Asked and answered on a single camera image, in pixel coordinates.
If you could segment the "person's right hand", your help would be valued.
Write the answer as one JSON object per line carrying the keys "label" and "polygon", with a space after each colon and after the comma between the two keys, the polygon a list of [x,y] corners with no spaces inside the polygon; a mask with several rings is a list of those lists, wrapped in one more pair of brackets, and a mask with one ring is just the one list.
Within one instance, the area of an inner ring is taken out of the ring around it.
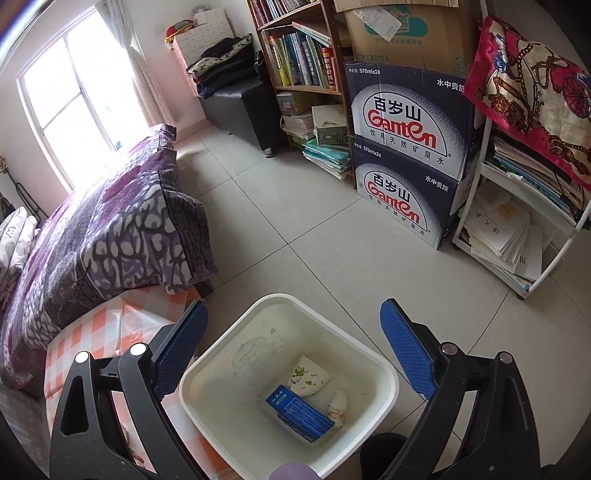
{"label": "person's right hand", "polygon": [[322,480],[307,464],[288,462],[270,473],[269,480]]}

